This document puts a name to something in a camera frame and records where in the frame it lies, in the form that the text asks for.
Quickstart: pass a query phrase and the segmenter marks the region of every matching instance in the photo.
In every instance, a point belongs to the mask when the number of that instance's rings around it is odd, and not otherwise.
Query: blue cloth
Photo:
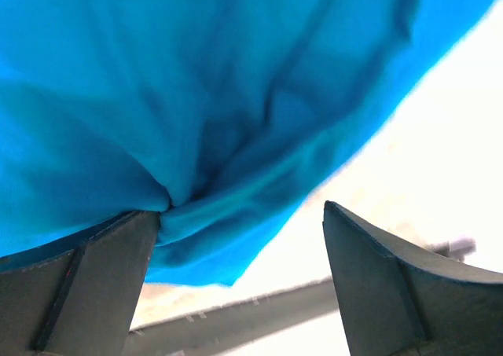
[[[492,1],[0,0],[0,255],[161,211],[232,284]]]

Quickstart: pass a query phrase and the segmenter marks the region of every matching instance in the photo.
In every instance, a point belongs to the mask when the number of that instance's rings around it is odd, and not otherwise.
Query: blue fabric
[[[0,0],[0,255],[161,211],[232,284],[492,1]]]

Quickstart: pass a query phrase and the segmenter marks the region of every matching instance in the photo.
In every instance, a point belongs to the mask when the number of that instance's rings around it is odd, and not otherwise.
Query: cloth
[[[492,1],[0,0],[0,255],[160,211],[232,284]]]

